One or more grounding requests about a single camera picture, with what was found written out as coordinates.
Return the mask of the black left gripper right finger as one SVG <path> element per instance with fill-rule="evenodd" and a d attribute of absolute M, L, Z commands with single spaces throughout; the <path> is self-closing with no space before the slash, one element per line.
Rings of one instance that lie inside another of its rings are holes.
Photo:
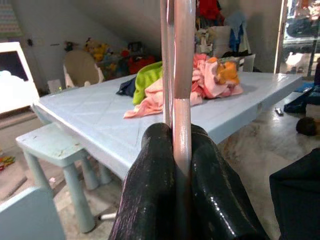
<path fill-rule="evenodd" d="M 191 126 L 193 237 L 197 240 L 267 240 L 240 176 L 208 133 Z"/>

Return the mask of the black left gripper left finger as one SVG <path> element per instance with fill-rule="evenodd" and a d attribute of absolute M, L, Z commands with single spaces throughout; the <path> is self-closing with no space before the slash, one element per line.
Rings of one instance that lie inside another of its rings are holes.
<path fill-rule="evenodd" d="M 172 131 L 154 123 L 123 182 L 110 240 L 172 240 L 175 236 L 176 179 Z"/>

